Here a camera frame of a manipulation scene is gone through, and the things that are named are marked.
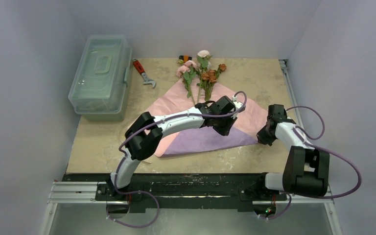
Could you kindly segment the pink purple wrapping paper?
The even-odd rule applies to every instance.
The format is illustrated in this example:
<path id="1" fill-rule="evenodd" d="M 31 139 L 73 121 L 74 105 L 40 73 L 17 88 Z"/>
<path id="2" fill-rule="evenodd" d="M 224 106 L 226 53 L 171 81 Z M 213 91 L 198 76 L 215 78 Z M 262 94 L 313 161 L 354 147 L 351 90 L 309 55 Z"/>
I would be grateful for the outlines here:
<path id="1" fill-rule="evenodd" d="M 146 110 L 153 116 L 170 115 L 193 107 L 187 91 L 178 81 Z M 266 124 L 267 111 L 251 98 L 246 109 L 237 116 L 228 136 L 221 136 L 211 127 L 189 129 L 163 138 L 154 153 L 157 157 L 214 151 L 257 143 L 257 132 Z"/>

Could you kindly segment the white and orange rose stems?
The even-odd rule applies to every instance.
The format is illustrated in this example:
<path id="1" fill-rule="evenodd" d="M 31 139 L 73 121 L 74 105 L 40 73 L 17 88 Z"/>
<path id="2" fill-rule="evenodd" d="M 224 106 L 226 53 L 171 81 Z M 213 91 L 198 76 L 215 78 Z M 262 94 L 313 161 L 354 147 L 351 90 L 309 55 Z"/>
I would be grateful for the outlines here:
<path id="1" fill-rule="evenodd" d="M 213 87 L 220 77 L 222 72 L 225 72 L 227 66 L 225 64 L 219 64 L 216 70 L 211 69 L 210 59 L 211 53 L 208 50 L 201 50 L 197 53 L 198 70 L 197 75 L 199 77 L 199 87 L 197 101 L 200 101 L 200 97 L 203 94 L 204 100 L 208 101 L 211 98 Z"/>

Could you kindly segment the pink rose stem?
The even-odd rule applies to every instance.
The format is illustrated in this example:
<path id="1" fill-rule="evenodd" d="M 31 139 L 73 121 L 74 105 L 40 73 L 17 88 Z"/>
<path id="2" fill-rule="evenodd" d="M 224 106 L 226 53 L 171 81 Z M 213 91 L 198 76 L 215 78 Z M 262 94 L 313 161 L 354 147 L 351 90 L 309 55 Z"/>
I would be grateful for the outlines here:
<path id="1" fill-rule="evenodd" d="M 192 60 L 187 60 L 184 62 L 182 59 L 179 59 L 178 63 L 180 64 L 180 67 L 176 71 L 176 76 L 182 80 L 182 83 L 187 91 L 187 98 L 191 98 L 193 104 L 195 105 L 191 85 L 199 70 L 198 65 Z"/>

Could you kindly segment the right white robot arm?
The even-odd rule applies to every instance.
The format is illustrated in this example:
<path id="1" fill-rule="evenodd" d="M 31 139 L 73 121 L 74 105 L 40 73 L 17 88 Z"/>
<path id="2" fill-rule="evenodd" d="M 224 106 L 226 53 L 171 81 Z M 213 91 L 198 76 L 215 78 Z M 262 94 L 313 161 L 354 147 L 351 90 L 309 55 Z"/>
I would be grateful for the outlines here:
<path id="1" fill-rule="evenodd" d="M 330 154 L 310 146 L 283 105 L 268 106 L 267 122 L 258 131 L 257 139 L 259 144 L 269 146 L 280 140 L 289 151 L 283 173 L 265 173 L 264 180 L 255 186 L 259 198 L 267 199 L 274 191 L 310 197 L 327 193 Z"/>

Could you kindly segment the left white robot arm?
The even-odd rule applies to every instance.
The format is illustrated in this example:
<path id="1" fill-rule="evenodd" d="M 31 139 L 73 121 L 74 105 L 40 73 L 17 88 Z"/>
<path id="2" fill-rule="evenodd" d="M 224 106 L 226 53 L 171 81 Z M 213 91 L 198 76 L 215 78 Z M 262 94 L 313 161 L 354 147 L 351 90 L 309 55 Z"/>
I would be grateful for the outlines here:
<path id="1" fill-rule="evenodd" d="M 217 101 L 197 103 L 193 107 L 164 116 L 142 113 L 125 133 L 125 140 L 119 146 L 123 153 L 116 170 L 111 173 L 107 193 L 114 200 L 126 195 L 132 175 L 141 161 L 151 157 L 161 140 L 172 134 L 205 127 L 212 128 L 221 136 L 227 136 L 237 120 L 237 115 L 246 108 L 247 101 L 238 101 L 234 95 L 223 96 Z"/>

